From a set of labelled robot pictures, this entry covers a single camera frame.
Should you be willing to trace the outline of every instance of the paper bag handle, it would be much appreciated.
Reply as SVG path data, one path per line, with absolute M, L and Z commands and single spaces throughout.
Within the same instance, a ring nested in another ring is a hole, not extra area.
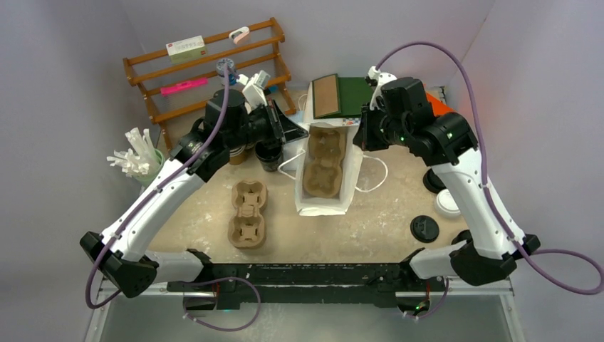
M 286 164 L 289 164 L 290 162 L 293 162 L 297 157 L 300 157 L 301 155 L 303 155 L 304 153 L 306 153 L 306 151 L 304 149 L 302 149 L 297 155 L 294 155 L 293 157 L 287 159 L 286 161 L 282 162 L 278 167 L 277 167 L 277 171 L 279 171 L 279 173 L 284 174 L 287 177 L 290 177 L 292 180 L 296 180 L 296 178 L 290 174 L 288 174 L 287 172 L 283 171 L 283 166 L 285 166 Z
M 386 165 L 386 163 L 385 163 L 383 160 L 381 160 L 380 158 L 377 158 L 377 157 L 372 157 L 372 156 L 370 156 L 370 155 L 363 155 L 363 158 L 369 158 L 369 159 L 374 159 L 374 160 L 377 160 L 378 162 L 381 162 L 381 163 L 382 163 L 382 165 L 384 165 L 384 168 L 386 169 L 386 174 L 384 175 L 384 179 L 382 180 L 382 182 L 379 182 L 379 183 L 378 183 L 376 186 L 372 187 L 371 189 L 369 189 L 369 190 L 364 190 L 364 189 L 361 189 L 361 188 L 359 188 L 359 187 L 355 186 L 355 189 L 356 189 L 357 191 L 360 191 L 360 192 L 372 192 L 373 190 L 375 190 L 375 189 L 377 189 L 377 188 L 381 187 L 381 186 L 382 186 L 382 184 L 384 184 L 384 182 L 386 181 L 386 178 L 388 178 L 388 166 Z

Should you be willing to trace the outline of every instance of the white paper bag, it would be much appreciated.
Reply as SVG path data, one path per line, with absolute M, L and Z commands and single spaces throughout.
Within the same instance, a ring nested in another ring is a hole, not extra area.
M 294 187 L 294 201 L 296 203 L 296 209 L 301 216 L 320 216 L 320 215 L 344 215 L 348 211 L 350 203 L 352 203 L 355 189 L 362 192 L 369 192 L 377 189 L 388 176 L 388 168 L 386 164 L 379 158 L 366 156 L 363 151 L 356 145 L 353 144 L 353 138 L 358 131 L 359 126 L 332 126 L 326 123 L 312 123 L 312 124 L 301 124 L 301 126 L 307 130 L 310 130 L 311 126 L 320 128 L 345 128 L 346 129 L 346 151 L 342 161 L 342 183 L 340 186 L 340 192 L 334 198 L 321 198 L 314 197 L 308 194 L 302 185 L 302 179 L 304 176 L 304 169 L 306 162 L 308 162 L 308 156 L 306 151 L 308 150 L 308 138 L 300 140 L 298 142 L 298 153 L 279 165 L 278 171 L 287 175 L 295 182 Z M 380 161 L 386 168 L 386 175 L 377 186 L 369 190 L 362 190 L 356 187 L 358 181 L 358 175 L 361 164 L 363 163 L 363 157 L 369 157 Z M 296 176 L 293 177 L 283 171 L 283 167 L 287 164 L 294 163 L 296 165 Z

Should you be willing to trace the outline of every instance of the white cup lid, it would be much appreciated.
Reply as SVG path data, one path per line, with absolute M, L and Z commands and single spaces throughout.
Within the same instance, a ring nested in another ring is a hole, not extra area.
M 455 199 L 451 196 L 451 192 L 448 189 L 442 190 L 436 196 L 434 201 L 434 208 L 439 214 L 445 217 L 457 217 L 461 214 Z

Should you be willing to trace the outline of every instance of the beige table surface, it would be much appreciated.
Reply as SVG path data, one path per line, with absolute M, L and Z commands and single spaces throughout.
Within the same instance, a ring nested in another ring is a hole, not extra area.
M 293 93 L 297 98 L 305 92 Z M 190 115 L 172 120 L 170 131 L 186 132 L 196 118 Z M 390 173 L 375 191 L 356 192 L 346 215 L 298 216 L 293 180 L 265 172 L 251 156 L 241 165 L 223 167 L 189 197 L 161 228 L 150 249 L 180 252 L 194 248 L 208 254 L 213 262 L 398 262 L 417 248 L 446 246 L 467 228 L 463 218 L 445 219 L 434 211 L 434 195 L 422 184 L 427 168 L 420 158 L 403 147 L 368 154 L 381 158 Z M 365 158 L 358 185 L 373 187 L 383 175 L 378 161 Z M 269 204 L 263 213 L 266 242 L 255 250 L 233 247 L 226 233 L 235 214 L 231 189 L 244 179 L 265 182 L 269 190 Z M 421 214 L 433 217 L 440 227 L 438 239 L 430 244 L 417 241 L 410 232 L 411 220 Z

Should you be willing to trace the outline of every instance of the white wall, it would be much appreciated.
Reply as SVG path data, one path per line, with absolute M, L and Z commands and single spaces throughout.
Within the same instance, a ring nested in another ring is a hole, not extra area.
M 79 247 L 132 203 L 105 161 L 149 121 L 121 58 L 142 53 L 118 0 L 0 2 L 2 341 L 82 341 Z
M 148 51 L 201 34 L 211 36 L 274 16 L 285 31 L 281 52 L 290 86 L 330 73 L 364 76 L 394 46 L 424 39 L 463 56 L 494 0 L 122 0 Z M 210 46 L 209 52 L 216 52 Z M 441 86 L 454 75 L 428 48 L 391 58 L 385 69 Z
M 543 248 L 604 262 L 604 2 L 498 0 L 464 65 L 477 94 L 490 175 L 510 213 Z M 450 103 L 469 116 L 461 77 Z M 574 286 L 597 273 L 569 256 L 536 256 Z M 513 274 L 529 341 L 601 341 L 604 295 L 556 288 L 526 263 Z

